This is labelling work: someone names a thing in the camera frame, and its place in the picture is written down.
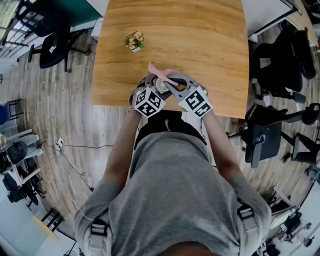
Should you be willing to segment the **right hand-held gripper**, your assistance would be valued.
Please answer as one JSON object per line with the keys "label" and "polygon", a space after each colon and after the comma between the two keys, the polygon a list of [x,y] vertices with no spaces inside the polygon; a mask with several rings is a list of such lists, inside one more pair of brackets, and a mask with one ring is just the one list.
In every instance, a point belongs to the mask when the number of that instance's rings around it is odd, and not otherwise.
{"label": "right hand-held gripper", "polygon": [[187,74],[170,74],[164,84],[178,100],[178,105],[197,118],[203,118],[213,109],[207,91]]}

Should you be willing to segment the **pink cloth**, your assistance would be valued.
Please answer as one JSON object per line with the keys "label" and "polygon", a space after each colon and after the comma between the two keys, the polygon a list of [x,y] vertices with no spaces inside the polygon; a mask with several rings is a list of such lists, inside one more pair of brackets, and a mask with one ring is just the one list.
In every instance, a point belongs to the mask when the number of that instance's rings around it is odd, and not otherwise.
{"label": "pink cloth", "polygon": [[151,74],[156,75],[158,78],[160,78],[164,82],[168,82],[173,86],[178,87],[179,84],[171,79],[168,78],[169,75],[175,75],[175,74],[180,74],[179,71],[174,70],[174,69],[164,69],[164,70],[159,70],[157,69],[151,62],[148,63],[148,71]]}

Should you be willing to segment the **small white handheld fan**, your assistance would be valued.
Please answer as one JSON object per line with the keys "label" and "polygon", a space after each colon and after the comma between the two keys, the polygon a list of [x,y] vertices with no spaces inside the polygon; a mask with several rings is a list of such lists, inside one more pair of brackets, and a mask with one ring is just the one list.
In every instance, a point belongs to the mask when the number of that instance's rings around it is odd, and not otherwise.
{"label": "small white handheld fan", "polygon": [[157,76],[152,80],[152,83],[160,94],[165,94],[170,91],[164,81]]}

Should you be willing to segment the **person's left forearm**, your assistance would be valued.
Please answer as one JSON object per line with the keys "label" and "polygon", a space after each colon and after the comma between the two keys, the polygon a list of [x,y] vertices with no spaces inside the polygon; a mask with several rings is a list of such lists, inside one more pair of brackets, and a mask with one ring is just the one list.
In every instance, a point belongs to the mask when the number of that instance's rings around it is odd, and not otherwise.
{"label": "person's left forearm", "polygon": [[106,163],[103,180],[112,181],[120,188],[123,188],[127,181],[141,116],[136,110],[129,111],[125,116]]}

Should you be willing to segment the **person's right forearm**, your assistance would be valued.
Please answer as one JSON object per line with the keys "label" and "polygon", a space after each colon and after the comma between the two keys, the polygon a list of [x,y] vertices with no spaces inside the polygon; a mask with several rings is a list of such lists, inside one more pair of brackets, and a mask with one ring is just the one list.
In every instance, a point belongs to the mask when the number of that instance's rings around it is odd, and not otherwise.
{"label": "person's right forearm", "polygon": [[227,181],[242,174],[236,152],[213,110],[202,120],[219,174]]}

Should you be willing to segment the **white work desk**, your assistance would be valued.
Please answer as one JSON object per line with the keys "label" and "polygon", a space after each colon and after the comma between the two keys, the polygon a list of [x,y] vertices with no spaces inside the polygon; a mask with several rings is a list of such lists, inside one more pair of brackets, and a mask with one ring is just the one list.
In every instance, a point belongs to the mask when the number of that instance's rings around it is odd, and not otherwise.
{"label": "white work desk", "polygon": [[[320,184],[313,182],[307,190],[299,186],[297,191],[302,201],[274,186],[268,201],[272,216],[266,242],[275,245],[278,256],[313,256],[320,249]],[[291,242],[290,237],[300,231],[303,238],[312,239],[310,246],[304,246],[299,239]]]}

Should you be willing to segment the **person's left hand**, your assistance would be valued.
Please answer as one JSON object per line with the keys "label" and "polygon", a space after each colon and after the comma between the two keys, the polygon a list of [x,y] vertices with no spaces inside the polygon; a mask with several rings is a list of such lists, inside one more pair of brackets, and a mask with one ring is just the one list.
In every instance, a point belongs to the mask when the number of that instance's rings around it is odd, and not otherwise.
{"label": "person's left hand", "polygon": [[146,83],[147,77],[145,76],[143,79],[141,79],[136,87],[136,89],[134,89],[131,94],[130,94],[130,98],[128,100],[129,104],[134,107],[135,103],[136,103],[136,98],[137,98],[137,93],[141,92],[145,89],[145,83]]}

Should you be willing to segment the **potted flowers in white pot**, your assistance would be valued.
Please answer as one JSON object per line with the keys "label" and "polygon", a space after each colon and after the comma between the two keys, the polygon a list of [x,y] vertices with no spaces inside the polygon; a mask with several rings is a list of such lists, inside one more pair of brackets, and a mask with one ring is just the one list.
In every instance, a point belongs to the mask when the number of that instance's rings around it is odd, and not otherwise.
{"label": "potted flowers in white pot", "polygon": [[144,48],[145,37],[139,31],[132,31],[125,36],[124,45],[132,52],[136,53]]}

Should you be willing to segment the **white ventilated box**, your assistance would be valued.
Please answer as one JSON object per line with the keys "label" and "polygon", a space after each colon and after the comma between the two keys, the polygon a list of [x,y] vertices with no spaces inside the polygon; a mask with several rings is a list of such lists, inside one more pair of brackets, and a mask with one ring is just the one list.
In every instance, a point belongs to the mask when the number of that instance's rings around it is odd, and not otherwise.
{"label": "white ventilated box", "polygon": [[99,40],[99,36],[100,36],[100,33],[101,33],[101,28],[102,28],[102,24],[103,24],[103,20],[104,18],[103,17],[100,17],[96,20],[92,30],[91,30],[91,33],[90,33],[90,36],[96,41],[98,42]]}

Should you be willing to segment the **black mesh office chair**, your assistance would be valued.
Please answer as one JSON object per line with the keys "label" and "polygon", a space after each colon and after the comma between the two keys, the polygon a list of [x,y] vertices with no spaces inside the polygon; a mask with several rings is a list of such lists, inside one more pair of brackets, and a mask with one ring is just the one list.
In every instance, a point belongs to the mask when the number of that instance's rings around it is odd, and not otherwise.
{"label": "black mesh office chair", "polygon": [[308,38],[308,28],[296,29],[293,25],[287,24],[283,27],[285,40],[290,44],[293,55],[297,57],[303,76],[311,80],[316,76],[311,46]]}
{"label": "black mesh office chair", "polygon": [[16,18],[22,25],[38,37],[44,37],[42,47],[36,49],[30,47],[28,62],[33,55],[40,54],[39,67],[47,69],[64,61],[64,71],[70,73],[68,68],[68,56],[70,51],[78,52],[86,56],[92,52],[89,48],[81,50],[73,47],[76,40],[87,31],[71,32],[71,23],[67,19],[67,13],[50,0],[24,0],[19,4]]}
{"label": "black mesh office chair", "polygon": [[306,97],[301,94],[301,64],[292,43],[262,43],[255,49],[249,63],[249,78],[256,79],[260,87],[256,94],[258,99],[271,94],[301,104],[306,102]]}

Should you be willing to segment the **green partition panel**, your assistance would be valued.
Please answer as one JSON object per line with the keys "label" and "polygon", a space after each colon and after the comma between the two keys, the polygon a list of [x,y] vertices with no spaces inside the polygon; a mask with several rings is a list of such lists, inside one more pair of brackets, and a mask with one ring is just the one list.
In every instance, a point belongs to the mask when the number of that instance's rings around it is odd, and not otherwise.
{"label": "green partition panel", "polygon": [[86,0],[48,0],[55,12],[71,27],[96,21],[102,16]]}

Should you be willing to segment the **black chair with curved headrest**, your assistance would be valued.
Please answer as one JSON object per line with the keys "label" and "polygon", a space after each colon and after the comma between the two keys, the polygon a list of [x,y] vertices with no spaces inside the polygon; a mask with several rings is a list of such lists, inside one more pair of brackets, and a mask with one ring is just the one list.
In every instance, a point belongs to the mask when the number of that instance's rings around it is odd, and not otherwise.
{"label": "black chair with curved headrest", "polygon": [[[304,114],[301,117],[305,125],[313,125],[320,120],[320,103],[312,103],[306,107]],[[311,140],[307,136],[297,133],[294,137],[289,137],[286,133],[281,133],[282,137],[293,146],[292,153],[287,152],[283,157],[283,163],[288,159],[299,163],[307,163],[320,167],[320,144]],[[298,152],[299,143],[302,143],[308,151]]]}

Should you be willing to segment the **black metal stool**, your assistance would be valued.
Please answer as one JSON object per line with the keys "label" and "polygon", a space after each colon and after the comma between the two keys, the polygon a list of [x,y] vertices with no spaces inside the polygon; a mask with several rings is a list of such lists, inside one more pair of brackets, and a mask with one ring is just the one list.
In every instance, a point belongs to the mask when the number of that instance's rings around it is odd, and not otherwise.
{"label": "black metal stool", "polygon": [[50,231],[54,232],[57,230],[59,225],[65,221],[65,219],[58,210],[51,207],[44,217],[42,217],[41,221],[49,228]]}
{"label": "black metal stool", "polygon": [[23,114],[23,99],[8,101],[10,121],[19,119]]}

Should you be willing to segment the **black metal railing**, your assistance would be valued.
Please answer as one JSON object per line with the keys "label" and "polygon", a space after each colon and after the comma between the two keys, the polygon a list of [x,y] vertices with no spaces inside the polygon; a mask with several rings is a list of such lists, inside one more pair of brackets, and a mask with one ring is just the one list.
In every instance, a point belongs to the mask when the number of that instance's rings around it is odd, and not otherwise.
{"label": "black metal railing", "polygon": [[12,28],[0,27],[0,58],[11,58],[18,50],[28,47],[32,35],[33,32],[20,22]]}

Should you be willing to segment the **blue bin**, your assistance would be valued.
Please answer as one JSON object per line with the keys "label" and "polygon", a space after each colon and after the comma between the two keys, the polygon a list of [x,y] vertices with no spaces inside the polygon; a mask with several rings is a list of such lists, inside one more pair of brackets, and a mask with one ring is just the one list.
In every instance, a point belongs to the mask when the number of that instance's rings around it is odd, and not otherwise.
{"label": "blue bin", "polygon": [[5,124],[11,119],[9,103],[0,105],[0,126]]}

